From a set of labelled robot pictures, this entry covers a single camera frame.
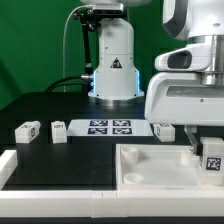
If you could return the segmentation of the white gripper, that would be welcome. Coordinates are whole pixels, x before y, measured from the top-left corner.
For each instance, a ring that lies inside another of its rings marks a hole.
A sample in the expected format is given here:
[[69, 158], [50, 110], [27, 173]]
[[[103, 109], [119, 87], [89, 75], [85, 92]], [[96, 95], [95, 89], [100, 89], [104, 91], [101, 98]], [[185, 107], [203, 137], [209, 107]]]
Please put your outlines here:
[[186, 125], [190, 151], [200, 156], [196, 126], [224, 126], [224, 87], [202, 85], [197, 73], [158, 73], [149, 82], [145, 118], [150, 124]]

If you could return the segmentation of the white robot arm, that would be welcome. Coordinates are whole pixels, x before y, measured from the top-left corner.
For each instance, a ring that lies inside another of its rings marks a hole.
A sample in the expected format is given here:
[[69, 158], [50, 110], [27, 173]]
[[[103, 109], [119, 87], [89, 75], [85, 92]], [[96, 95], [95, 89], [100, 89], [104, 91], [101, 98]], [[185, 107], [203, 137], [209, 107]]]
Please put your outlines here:
[[155, 59], [146, 92], [133, 63], [134, 31], [123, 19], [128, 6], [151, 0], [80, 0], [84, 24], [99, 31], [99, 65], [91, 100], [106, 105], [143, 97], [151, 124], [224, 126], [224, 0], [163, 0], [162, 25], [181, 49]]

